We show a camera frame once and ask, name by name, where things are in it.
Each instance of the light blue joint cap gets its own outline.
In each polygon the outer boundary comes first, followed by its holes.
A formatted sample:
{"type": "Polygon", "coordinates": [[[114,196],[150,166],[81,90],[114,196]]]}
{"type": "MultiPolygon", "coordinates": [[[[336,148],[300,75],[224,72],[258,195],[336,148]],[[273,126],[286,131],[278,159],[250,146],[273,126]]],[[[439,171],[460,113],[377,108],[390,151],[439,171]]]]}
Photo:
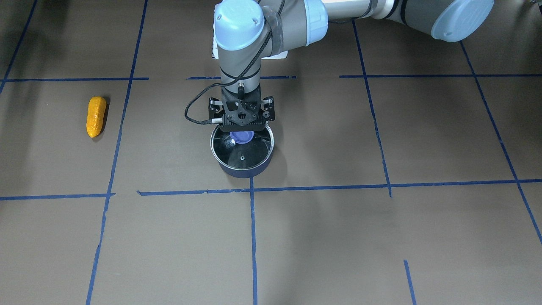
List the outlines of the light blue joint cap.
{"type": "Polygon", "coordinates": [[[223,0],[215,6],[216,44],[228,51],[250,46],[263,30],[264,18],[254,0],[223,0]]]}
{"type": "Polygon", "coordinates": [[[321,0],[304,0],[307,14],[307,44],[317,42],[327,33],[327,10],[321,0]]]}
{"type": "Polygon", "coordinates": [[[487,18],[493,0],[455,0],[435,21],[431,36],[448,42],[467,38],[487,18]]]}

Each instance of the grid line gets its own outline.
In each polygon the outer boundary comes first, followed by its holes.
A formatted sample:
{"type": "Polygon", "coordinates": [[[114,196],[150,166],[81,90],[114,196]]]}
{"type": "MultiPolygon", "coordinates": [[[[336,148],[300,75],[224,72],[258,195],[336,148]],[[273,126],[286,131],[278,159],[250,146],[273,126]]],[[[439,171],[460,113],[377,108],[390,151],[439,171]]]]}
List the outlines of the grid line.
{"type": "Polygon", "coordinates": [[[408,267],[408,260],[403,261],[405,265],[406,280],[408,281],[408,288],[410,290],[410,298],[412,299],[412,305],[416,305],[416,294],[414,293],[414,286],[412,284],[412,277],[410,276],[410,268],[408,267]]]}
{"type": "MultiPolygon", "coordinates": [[[[542,74],[477,74],[477,77],[542,77],[542,74]]],[[[433,78],[433,77],[473,77],[472,74],[369,74],[339,75],[339,78],[433,78]]]]}
{"type": "Polygon", "coordinates": [[[17,53],[19,52],[19,49],[23,43],[24,36],[27,33],[28,27],[30,26],[30,20],[32,20],[32,16],[34,15],[36,4],[37,4],[37,0],[34,0],[34,3],[32,4],[32,8],[30,9],[30,14],[28,15],[27,22],[24,25],[23,32],[21,33],[21,37],[19,37],[19,41],[17,42],[17,46],[15,47],[15,51],[13,52],[13,56],[11,57],[11,60],[9,61],[8,69],[5,71],[4,78],[2,79],[2,83],[0,84],[0,94],[2,94],[2,91],[4,90],[4,85],[6,83],[6,80],[8,79],[9,73],[11,72],[11,68],[13,67],[13,63],[15,62],[15,58],[17,57],[17,53]]]}
{"type": "MultiPolygon", "coordinates": [[[[276,76],[260,76],[260,79],[297,79],[296,75],[276,75],[276,76]]],[[[221,79],[219,76],[213,77],[189,77],[186,80],[217,80],[221,79]]]]}
{"type": "MultiPolygon", "coordinates": [[[[118,134],[118,138],[117,138],[117,146],[115,147],[115,154],[114,154],[114,157],[113,157],[113,164],[111,166],[111,178],[109,179],[109,185],[107,187],[107,193],[108,194],[111,194],[111,190],[113,189],[113,181],[114,181],[114,178],[115,178],[115,169],[117,167],[117,159],[119,157],[120,141],[122,139],[122,126],[124,124],[124,119],[126,117],[126,109],[128,107],[128,101],[130,99],[130,92],[131,92],[131,89],[132,89],[133,76],[134,76],[134,72],[136,70],[136,63],[137,63],[137,55],[138,55],[138,51],[139,51],[139,44],[141,43],[141,36],[143,34],[143,25],[145,24],[145,14],[147,12],[147,3],[148,3],[148,0],[145,0],[145,3],[143,5],[143,13],[141,15],[141,23],[139,25],[139,34],[138,34],[137,42],[135,44],[134,57],[133,57],[133,61],[132,61],[132,70],[130,72],[130,80],[128,81],[128,88],[126,89],[126,99],[124,100],[124,108],[122,109],[122,118],[120,120],[119,134],[118,134]]],[[[96,253],[94,255],[94,263],[92,265],[91,279],[90,279],[90,282],[88,284],[88,293],[87,293],[86,305],[90,305],[91,299],[92,299],[92,291],[94,289],[94,280],[96,279],[96,271],[98,269],[98,261],[99,261],[99,258],[100,258],[101,244],[102,244],[102,241],[104,239],[104,230],[105,230],[105,224],[106,224],[106,220],[107,220],[106,213],[107,213],[107,210],[109,209],[109,200],[110,200],[110,198],[111,198],[111,196],[107,196],[105,198],[104,212],[102,214],[101,229],[100,229],[100,241],[98,242],[98,247],[96,248],[96,253]]]]}
{"type": "Polygon", "coordinates": [[[74,198],[105,198],[105,197],[114,196],[114,195],[115,195],[114,193],[99,193],[99,194],[5,196],[5,197],[0,197],[0,201],[40,200],[40,199],[74,199],[74,198]]]}
{"type": "Polygon", "coordinates": [[[26,81],[118,81],[118,80],[149,80],[148,77],[98,77],[98,78],[20,78],[7,79],[5,82],[26,81]]]}
{"type": "Polygon", "coordinates": [[[256,272],[256,215],[254,213],[254,177],[250,178],[250,221],[252,237],[252,298],[253,304],[258,305],[258,275],[256,272]]]}
{"type": "Polygon", "coordinates": [[[359,61],[362,65],[363,79],[365,81],[365,89],[367,90],[367,97],[369,98],[369,106],[371,107],[371,114],[373,116],[373,123],[375,125],[376,139],[378,141],[378,146],[380,147],[380,155],[382,156],[382,166],[384,167],[384,175],[386,177],[386,183],[388,184],[388,192],[390,193],[390,197],[392,197],[390,177],[388,175],[388,167],[386,166],[386,158],[384,157],[384,149],[382,148],[382,141],[380,140],[380,132],[378,131],[378,123],[376,121],[375,108],[372,103],[371,89],[369,88],[369,80],[367,78],[367,71],[365,70],[365,62],[363,61],[362,47],[361,47],[361,44],[359,43],[358,29],[356,28],[356,23],[354,20],[352,20],[352,27],[354,29],[354,36],[356,37],[356,44],[358,46],[358,53],[359,53],[359,61]]]}
{"type": "Polygon", "coordinates": [[[489,116],[489,119],[491,120],[491,124],[493,126],[493,129],[495,130],[495,134],[497,136],[497,139],[499,139],[499,143],[501,144],[502,152],[504,153],[506,157],[506,161],[508,162],[508,166],[510,167],[510,171],[512,172],[512,175],[514,176],[514,181],[516,185],[518,186],[519,193],[521,195],[521,198],[523,199],[523,203],[525,205],[525,208],[527,209],[527,212],[529,214],[529,217],[531,218],[531,222],[533,223],[534,230],[537,233],[538,240],[540,241],[540,244],[542,245],[542,234],[540,234],[540,229],[538,228],[537,221],[534,218],[534,215],[531,211],[531,207],[529,203],[527,202],[527,198],[525,197],[525,194],[523,192],[523,189],[521,188],[521,182],[518,179],[518,176],[514,170],[514,165],[512,165],[512,160],[510,160],[510,156],[508,155],[508,151],[506,150],[504,141],[502,140],[501,134],[499,132],[499,129],[497,128],[497,124],[495,122],[495,119],[493,118],[493,115],[491,114],[491,110],[489,109],[489,105],[487,104],[486,96],[483,93],[482,86],[480,85],[480,82],[478,81],[478,76],[476,75],[476,72],[474,71],[474,67],[470,61],[469,55],[467,53],[467,50],[465,49],[465,46],[463,44],[463,41],[460,41],[461,48],[463,49],[463,53],[465,55],[465,58],[467,59],[467,63],[469,64],[470,70],[472,72],[472,76],[474,80],[476,81],[476,85],[478,87],[478,91],[480,92],[480,96],[482,98],[483,104],[486,107],[487,114],[489,116]]]}
{"type": "MultiPolygon", "coordinates": [[[[435,187],[435,186],[472,186],[472,185],[501,185],[520,183],[542,183],[542,179],[518,179],[516,180],[484,180],[484,181],[454,181],[454,182],[420,182],[420,183],[391,183],[394,187],[435,187]]],[[[141,196],[171,196],[171,195],[196,195],[196,194],[217,194],[217,193],[249,193],[249,192],[282,192],[299,190],[335,190],[335,189],[367,189],[367,188],[388,188],[388,184],[376,185],[341,185],[341,186],[300,186],[300,187],[268,187],[268,188],[236,188],[236,189],[207,189],[207,190],[177,190],[165,192],[141,192],[141,196]]]]}

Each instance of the black cable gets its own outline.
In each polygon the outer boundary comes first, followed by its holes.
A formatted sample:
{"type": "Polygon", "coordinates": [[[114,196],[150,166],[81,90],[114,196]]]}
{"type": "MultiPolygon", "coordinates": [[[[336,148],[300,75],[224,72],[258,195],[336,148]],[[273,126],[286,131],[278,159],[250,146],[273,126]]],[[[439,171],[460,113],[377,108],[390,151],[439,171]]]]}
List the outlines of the black cable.
{"type": "MultiPolygon", "coordinates": [[[[284,8],[284,3],[285,3],[286,0],[282,0],[281,3],[280,3],[280,7],[279,7],[279,16],[280,14],[282,13],[282,9],[284,8]]],[[[269,40],[271,39],[271,36],[273,36],[273,31],[271,30],[271,28],[269,28],[269,32],[267,33],[267,36],[266,36],[266,39],[265,41],[263,42],[262,46],[260,47],[260,49],[258,50],[258,52],[256,53],[256,55],[254,55],[254,57],[252,58],[252,60],[250,61],[250,63],[248,64],[248,66],[243,70],[243,72],[241,72],[241,74],[239,74],[239,76],[237,76],[235,79],[233,79],[231,82],[228,82],[226,84],[221,84],[220,82],[216,82],[214,84],[211,84],[209,86],[207,86],[205,89],[203,89],[198,95],[196,95],[189,103],[188,105],[186,106],[186,108],[184,109],[184,117],[191,121],[192,123],[196,123],[196,124],[199,124],[199,125],[208,125],[208,124],[212,124],[212,120],[211,119],[207,119],[207,120],[195,120],[191,117],[188,116],[188,109],[190,108],[190,106],[192,106],[192,104],[197,101],[198,98],[200,98],[203,94],[205,94],[205,92],[207,92],[208,90],[210,90],[211,88],[213,87],[228,87],[228,86],[231,86],[233,84],[235,84],[236,82],[238,82],[241,78],[243,78],[243,76],[250,70],[250,68],[252,68],[252,66],[256,63],[256,61],[260,58],[260,55],[262,54],[263,50],[266,48],[267,46],[267,43],[269,42],[269,40]]]]}

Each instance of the gray floor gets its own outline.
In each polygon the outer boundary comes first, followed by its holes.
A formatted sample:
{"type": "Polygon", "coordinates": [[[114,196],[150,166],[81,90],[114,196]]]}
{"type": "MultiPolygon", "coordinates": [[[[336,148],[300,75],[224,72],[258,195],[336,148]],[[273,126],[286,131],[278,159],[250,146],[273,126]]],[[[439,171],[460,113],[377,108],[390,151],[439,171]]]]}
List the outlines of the gray floor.
{"type": "Polygon", "coordinates": [[[216,2],[0,1],[0,304],[542,303],[538,7],[265,61],[276,152],[240,180],[183,118],[216,2]]]}

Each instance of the yellow toy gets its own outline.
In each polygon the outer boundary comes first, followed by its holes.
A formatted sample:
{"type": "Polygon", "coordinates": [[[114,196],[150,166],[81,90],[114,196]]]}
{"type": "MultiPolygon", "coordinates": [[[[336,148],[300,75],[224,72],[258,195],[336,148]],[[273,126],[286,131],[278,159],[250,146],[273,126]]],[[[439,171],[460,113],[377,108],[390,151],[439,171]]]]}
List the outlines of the yellow toy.
{"type": "Polygon", "coordinates": [[[93,97],[88,103],[87,133],[91,138],[100,134],[104,125],[107,103],[103,97],[93,97]]]}

